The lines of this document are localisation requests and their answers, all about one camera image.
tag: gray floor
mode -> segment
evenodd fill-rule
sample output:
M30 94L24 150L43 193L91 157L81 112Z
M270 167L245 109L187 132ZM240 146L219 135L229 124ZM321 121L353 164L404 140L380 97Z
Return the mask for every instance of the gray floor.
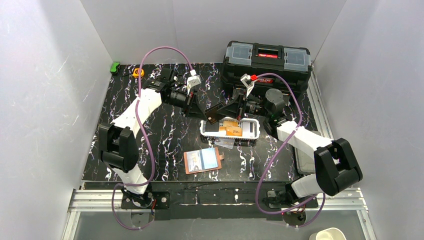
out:
M308 211L308 218L315 212ZM131 225L128 212L118 213L121 220ZM142 222L147 221L144 214ZM138 219L133 217L134 224ZM75 234L76 240L308 240L321 230L335 227L348 240L364 240L356 211L323 211L309 226L295 229L283 221L265 219L179 219L155 221L143 231L130 231L116 223L111 212L82 212Z

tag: white wall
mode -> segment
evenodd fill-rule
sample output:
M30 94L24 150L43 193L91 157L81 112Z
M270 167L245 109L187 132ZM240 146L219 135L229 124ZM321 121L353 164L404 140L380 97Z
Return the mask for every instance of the white wall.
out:
M114 61L139 63L177 47L194 63L222 62L229 41L305 47L315 58L346 0L81 0ZM163 50L147 63L181 63Z
M350 141L376 236L422 239L424 3L348 0L315 61L330 126Z
M78 0L0 7L0 239L60 239L112 60Z

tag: black marble tabletop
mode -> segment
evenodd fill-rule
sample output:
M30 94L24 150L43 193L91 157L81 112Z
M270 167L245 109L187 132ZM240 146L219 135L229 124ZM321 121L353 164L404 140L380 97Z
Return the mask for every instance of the black marble tabletop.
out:
M106 97L100 113L98 124L110 123L117 118L136 98L137 79L132 76L134 68L138 65L122 65L119 73L112 76L107 89ZM186 64L156 64L143 67L145 75L143 80L151 79L162 68L175 68L186 81L189 72ZM202 77L199 87L199 101L202 107L213 106L222 100L228 100L228 94L221 90L220 83L221 63L194 64L194 69ZM317 130L310 102L306 93L298 97L302 108L303 123L308 130ZM298 113L293 114L297 121ZM249 116L262 122L262 117ZM156 170L154 181L182 181L182 182L213 182L213 181L258 181L273 154L283 143L266 134L260 127L260 136L255 145L234 146L233 149L218 146L224 153L222 169L186 174L184 152L214 147L212 144L202 143L200 139L200 120L185 118L180 115L180 109L167 104L162 104L147 119L144 124L148 139L154 151ZM140 160L138 166L143 170L144 176L149 178L150 161L147 146L142 134L137 135ZM120 181L115 172L108 169L98 156L97 130L94 134L91 148L88 153L87 163L82 176L83 181ZM266 174L267 181L291 182L299 178L295 166L294 149L287 145L272 167Z

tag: red label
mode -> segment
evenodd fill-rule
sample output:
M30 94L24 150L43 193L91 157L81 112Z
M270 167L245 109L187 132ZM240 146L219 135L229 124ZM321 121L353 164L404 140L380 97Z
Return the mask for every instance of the red label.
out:
M258 56L259 57L264 57L264 58L272 58L272 59L277 59L278 58L278 55L276 55L276 54L259 53Z
M258 77L257 81L260 82L260 83L264 83L264 84L272 84L274 82L274 79Z

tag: black toolbox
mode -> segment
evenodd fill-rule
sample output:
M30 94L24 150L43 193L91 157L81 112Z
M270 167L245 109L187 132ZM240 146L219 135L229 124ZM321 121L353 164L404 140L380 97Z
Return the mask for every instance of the black toolbox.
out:
M311 70L311 54L307 48L230 41L220 79L225 92L232 94L234 88L243 88L240 77L244 74L274 73L288 83L297 98L307 90ZM267 76L255 82L252 94L264 96L272 88L289 93L281 80Z

